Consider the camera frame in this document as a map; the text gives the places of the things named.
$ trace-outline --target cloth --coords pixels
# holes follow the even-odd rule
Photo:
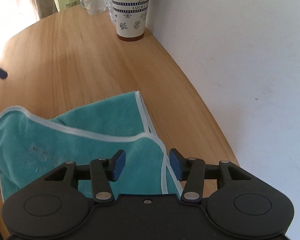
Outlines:
[[[179,194],[182,187],[169,163],[140,93],[131,92],[45,120],[21,106],[0,114],[0,184],[7,199],[66,161],[89,164],[126,152],[114,195]],[[92,197],[91,182],[78,190]]]

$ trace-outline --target wall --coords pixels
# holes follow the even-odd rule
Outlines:
[[[147,27],[240,165],[292,200],[300,239],[300,0],[152,0]]]

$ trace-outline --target teal towel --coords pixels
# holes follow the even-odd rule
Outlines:
[[[169,163],[140,92],[131,92],[73,109],[54,119],[35,116],[21,106],[0,114],[2,199],[66,161],[77,165],[126,152],[114,195],[180,195],[182,187]],[[90,181],[78,190],[92,197]]]

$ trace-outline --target wooden table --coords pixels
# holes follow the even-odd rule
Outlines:
[[[117,38],[108,13],[89,16],[76,6],[12,37],[0,66],[0,112],[13,105],[43,118],[129,91],[140,90],[167,149],[217,164],[233,152],[186,76],[146,30],[136,42]],[[215,182],[205,183],[205,196]],[[0,217],[4,238],[9,234]]]

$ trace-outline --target paper cup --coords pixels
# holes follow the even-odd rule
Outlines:
[[[149,0],[112,0],[118,38],[137,41],[144,36]]]

